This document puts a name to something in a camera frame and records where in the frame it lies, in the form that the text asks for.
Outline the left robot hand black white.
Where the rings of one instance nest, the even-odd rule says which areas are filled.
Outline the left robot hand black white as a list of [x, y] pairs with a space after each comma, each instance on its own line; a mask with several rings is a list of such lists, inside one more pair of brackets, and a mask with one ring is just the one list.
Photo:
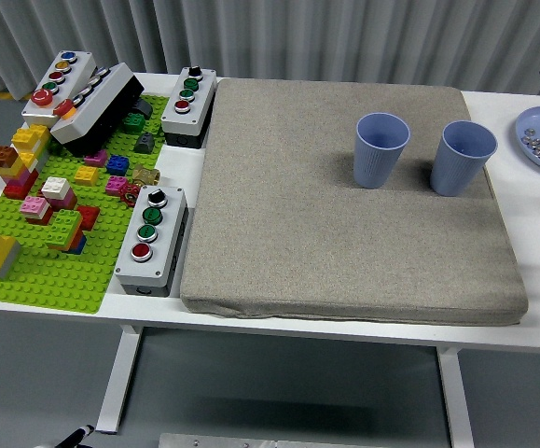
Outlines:
[[92, 425], [85, 425], [83, 427], [79, 427], [74, 432], [72, 432], [69, 436], [64, 438], [62, 441], [59, 442], [46, 442], [43, 444], [38, 445], [38, 448], [82, 448], [86, 447], [86, 444], [84, 443], [84, 440], [92, 434], [94, 431], [94, 426]]

